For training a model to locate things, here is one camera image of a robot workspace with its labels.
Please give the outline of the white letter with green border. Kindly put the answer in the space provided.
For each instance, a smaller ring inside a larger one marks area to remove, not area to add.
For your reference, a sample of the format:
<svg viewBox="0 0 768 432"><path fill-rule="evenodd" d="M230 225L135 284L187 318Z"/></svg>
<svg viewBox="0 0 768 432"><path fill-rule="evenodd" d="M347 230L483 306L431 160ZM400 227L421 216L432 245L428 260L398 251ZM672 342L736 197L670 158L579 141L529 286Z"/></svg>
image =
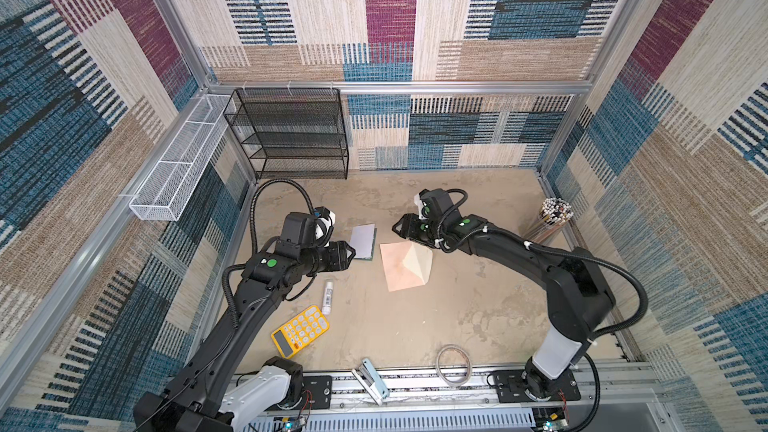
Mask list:
<svg viewBox="0 0 768 432"><path fill-rule="evenodd" d="M352 229L349 245L355 249L355 260L371 261L374 256L376 225L366 224Z"/></svg>

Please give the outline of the pink envelope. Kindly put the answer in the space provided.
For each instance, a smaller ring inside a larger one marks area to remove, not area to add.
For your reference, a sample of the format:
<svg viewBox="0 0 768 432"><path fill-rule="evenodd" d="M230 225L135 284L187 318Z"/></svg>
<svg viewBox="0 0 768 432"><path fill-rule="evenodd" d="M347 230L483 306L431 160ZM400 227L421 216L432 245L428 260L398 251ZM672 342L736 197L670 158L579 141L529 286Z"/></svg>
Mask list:
<svg viewBox="0 0 768 432"><path fill-rule="evenodd" d="M426 285L430 278L433 252L415 242L380 245L387 288L390 292Z"/></svg>

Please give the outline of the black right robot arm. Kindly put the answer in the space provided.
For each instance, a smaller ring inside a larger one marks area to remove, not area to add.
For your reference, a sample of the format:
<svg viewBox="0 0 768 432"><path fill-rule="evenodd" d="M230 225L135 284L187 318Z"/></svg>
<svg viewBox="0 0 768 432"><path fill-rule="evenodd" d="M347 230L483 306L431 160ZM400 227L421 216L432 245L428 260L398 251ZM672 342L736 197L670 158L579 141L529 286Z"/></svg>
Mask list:
<svg viewBox="0 0 768 432"><path fill-rule="evenodd" d="M524 239L459 207L468 199L462 189L424 189L415 196L416 213L392 226L399 237L446 254L463 252L501 264L540 286L546 294L550 329L526 362L521 382L533 401L545 401L561 389L567 370L587 355L598 338L625 330L647 313L649 298L641 282L613 263L583 248L566 251ZM601 324L616 305L603 271L623 278L638 297L637 310L617 324Z"/></svg>

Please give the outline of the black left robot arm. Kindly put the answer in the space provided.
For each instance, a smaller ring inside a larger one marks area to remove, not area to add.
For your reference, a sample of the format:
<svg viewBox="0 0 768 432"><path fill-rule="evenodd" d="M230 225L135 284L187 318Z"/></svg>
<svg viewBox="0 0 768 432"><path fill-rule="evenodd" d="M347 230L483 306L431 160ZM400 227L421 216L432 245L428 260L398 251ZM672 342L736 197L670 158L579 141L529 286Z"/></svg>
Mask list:
<svg viewBox="0 0 768 432"><path fill-rule="evenodd" d="M225 314L160 394L145 393L133 409L139 431L243 431L269 408L296 406L304 396L303 368L269 359L246 383L231 384L253 340L304 278L349 268L355 250L332 238L334 213L314 206L294 180L305 209L289 213L279 235L251 240L251 257L224 269Z"/></svg>

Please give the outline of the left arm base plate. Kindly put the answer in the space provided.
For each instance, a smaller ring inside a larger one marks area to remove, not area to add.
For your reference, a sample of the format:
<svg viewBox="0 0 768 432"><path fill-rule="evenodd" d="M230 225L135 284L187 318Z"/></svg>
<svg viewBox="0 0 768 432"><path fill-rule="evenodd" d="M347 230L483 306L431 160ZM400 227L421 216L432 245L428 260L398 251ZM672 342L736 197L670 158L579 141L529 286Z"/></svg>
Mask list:
<svg viewBox="0 0 768 432"><path fill-rule="evenodd" d="M332 392L333 379L330 375L305 377L299 398L289 400L285 411L327 410L331 406Z"/></svg>

